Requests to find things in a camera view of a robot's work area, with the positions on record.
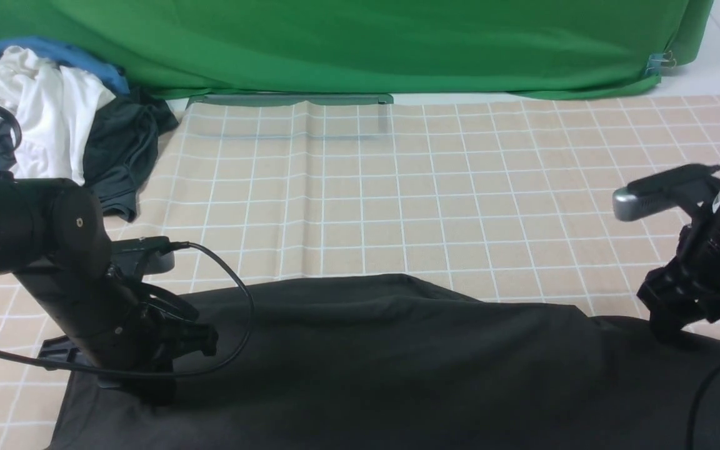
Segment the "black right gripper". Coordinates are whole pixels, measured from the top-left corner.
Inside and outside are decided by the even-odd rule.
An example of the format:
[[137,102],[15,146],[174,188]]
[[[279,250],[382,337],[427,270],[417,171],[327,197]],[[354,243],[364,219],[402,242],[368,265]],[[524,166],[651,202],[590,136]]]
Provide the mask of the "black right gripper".
[[637,291],[657,338],[676,339],[700,320],[720,320],[720,227],[682,228],[674,258],[649,271]]

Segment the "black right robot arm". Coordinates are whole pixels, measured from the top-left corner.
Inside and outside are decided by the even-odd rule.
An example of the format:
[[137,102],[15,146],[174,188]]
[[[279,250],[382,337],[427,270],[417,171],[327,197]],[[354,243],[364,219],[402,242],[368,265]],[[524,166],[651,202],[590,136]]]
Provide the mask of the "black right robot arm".
[[630,182],[635,218],[679,207],[691,218],[674,258],[650,271],[637,291],[655,336],[671,339],[700,320],[720,320],[720,179],[718,166],[686,164]]

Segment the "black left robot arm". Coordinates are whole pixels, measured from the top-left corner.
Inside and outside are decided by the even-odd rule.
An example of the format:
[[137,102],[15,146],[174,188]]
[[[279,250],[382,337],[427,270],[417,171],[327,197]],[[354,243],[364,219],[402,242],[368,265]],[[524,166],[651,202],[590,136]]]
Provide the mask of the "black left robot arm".
[[102,388],[155,403],[176,393],[180,357],[217,353],[218,333],[177,294],[146,284],[168,273],[168,237],[113,241],[97,197],[67,179],[0,179],[0,274],[12,274],[63,336],[35,358],[0,359],[95,375]]

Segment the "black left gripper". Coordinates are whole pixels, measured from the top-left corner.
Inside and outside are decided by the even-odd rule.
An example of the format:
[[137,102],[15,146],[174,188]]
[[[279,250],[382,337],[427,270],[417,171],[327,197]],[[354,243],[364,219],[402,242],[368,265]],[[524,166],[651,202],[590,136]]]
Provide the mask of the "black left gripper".
[[117,284],[74,286],[38,294],[38,304],[63,331],[43,342],[47,369],[95,375],[101,388],[129,391],[169,404],[176,394],[175,359],[199,351],[214,356],[218,333],[160,310]]

